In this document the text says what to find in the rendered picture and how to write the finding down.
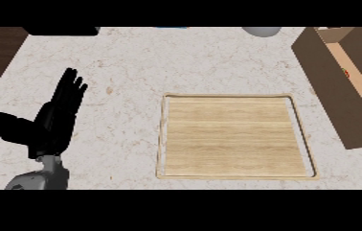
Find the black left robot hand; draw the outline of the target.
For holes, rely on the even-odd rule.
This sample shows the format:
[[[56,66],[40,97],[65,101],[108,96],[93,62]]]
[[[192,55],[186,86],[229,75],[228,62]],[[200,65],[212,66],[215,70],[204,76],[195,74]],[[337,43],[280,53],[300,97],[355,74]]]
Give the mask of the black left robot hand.
[[[0,138],[28,147],[30,159],[58,156],[67,150],[86,88],[79,71],[68,68],[33,121],[0,112]]]

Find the pale wooden tray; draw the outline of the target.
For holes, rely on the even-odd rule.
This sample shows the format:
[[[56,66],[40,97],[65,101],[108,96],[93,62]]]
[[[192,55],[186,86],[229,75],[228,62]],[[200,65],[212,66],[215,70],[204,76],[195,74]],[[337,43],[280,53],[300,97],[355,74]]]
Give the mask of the pale wooden tray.
[[[293,96],[172,94],[161,100],[160,179],[316,180]]]

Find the brown cardboard box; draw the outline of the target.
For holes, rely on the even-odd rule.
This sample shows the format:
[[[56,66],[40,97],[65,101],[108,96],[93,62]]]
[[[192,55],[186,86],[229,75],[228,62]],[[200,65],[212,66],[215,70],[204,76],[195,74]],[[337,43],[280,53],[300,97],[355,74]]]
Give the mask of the brown cardboard box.
[[[291,45],[348,150],[362,148],[362,27],[308,27]]]

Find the black appliance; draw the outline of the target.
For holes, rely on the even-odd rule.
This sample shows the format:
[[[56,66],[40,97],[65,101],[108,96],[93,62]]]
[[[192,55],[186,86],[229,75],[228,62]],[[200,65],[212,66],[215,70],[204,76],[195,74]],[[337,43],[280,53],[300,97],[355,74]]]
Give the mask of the black appliance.
[[[25,27],[31,35],[67,35],[95,36],[99,34],[99,27]]]

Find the grey round bowl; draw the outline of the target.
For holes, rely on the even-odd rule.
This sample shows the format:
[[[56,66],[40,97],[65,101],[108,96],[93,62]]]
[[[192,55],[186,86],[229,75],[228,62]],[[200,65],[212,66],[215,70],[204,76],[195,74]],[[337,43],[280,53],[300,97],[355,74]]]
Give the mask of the grey round bowl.
[[[280,33],[281,27],[244,27],[244,30],[254,36],[271,37]]]

